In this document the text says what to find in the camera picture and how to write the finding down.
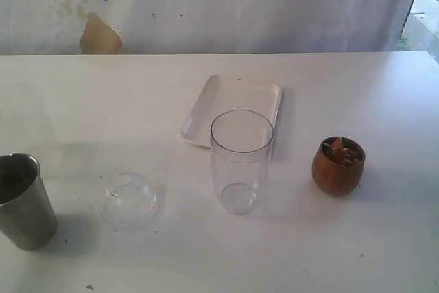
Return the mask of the clear plastic dome lid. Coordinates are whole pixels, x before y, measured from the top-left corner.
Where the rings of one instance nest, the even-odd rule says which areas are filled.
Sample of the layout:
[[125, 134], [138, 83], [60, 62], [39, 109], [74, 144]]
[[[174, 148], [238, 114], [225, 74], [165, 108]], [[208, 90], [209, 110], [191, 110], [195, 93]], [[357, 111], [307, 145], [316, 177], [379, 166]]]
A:
[[118, 167], [106, 177], [99, 212], [120, 228], [134, 229], [153, 220], [158, 211], [158, 192], [144, 175], [130, 167]]

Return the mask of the clear plastic shaker cup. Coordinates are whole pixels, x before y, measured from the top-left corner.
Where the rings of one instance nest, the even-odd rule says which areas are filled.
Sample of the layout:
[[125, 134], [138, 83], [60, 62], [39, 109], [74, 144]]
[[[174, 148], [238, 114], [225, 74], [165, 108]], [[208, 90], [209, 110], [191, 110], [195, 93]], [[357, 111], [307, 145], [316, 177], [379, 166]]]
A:
[[244, 215], [258, 202], [266, 183], [274, 129], [262, 114], [229, 110], [210, 126], [211, 174], [219, 203], [227, 212]]

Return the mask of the wooden blocks and coins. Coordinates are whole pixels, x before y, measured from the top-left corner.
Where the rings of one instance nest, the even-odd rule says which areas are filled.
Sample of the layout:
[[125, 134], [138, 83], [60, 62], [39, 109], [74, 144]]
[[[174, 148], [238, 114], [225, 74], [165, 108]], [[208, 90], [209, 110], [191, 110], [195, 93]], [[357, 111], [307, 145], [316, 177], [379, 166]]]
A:
[[345, 167], [360, 165], [364, 162], [364, 153], [360, 146], [346, 137], [327, 139], [322, 151], [332, 162]]

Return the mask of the white rectangular tray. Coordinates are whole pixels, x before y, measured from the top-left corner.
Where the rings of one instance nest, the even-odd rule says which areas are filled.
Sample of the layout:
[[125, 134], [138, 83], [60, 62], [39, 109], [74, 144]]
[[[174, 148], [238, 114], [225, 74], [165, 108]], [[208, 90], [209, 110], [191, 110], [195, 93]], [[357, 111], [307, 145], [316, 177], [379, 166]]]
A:
[[190, 144], [210, 147], [210, 127], [226, 111], [246, 109], [260, 113], [275, 126], [283, 90], [263, 80], [212, 75], [183, 121], [182, 138]]

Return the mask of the brown wooden cup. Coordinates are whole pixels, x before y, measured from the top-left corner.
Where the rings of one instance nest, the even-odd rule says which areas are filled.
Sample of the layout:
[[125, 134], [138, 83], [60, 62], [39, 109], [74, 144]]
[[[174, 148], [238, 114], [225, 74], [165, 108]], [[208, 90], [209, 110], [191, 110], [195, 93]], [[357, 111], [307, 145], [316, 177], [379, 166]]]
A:
[[359, 185], [366, 161], [366, 153], [360, 144], [355, 141], [364, 153], [364, 162], [352, 167], [338, 165], [328, 159], [322, 151], [323, 143], [331, 138], [333, 137], [326, 138], [319, 145], [312, 161], [311, 177], [324, 193], [332, 196], [344, 196]]

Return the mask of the stainless steel cup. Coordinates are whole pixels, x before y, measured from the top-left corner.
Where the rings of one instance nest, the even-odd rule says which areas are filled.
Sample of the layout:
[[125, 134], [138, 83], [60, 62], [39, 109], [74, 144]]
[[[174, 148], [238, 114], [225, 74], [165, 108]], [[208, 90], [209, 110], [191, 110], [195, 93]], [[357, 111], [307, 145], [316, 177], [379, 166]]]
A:
[[44, 246], [57, 220], [45, 189], [41, 166], [30, 154], [1, 156], [1, 232], [21, 250]]

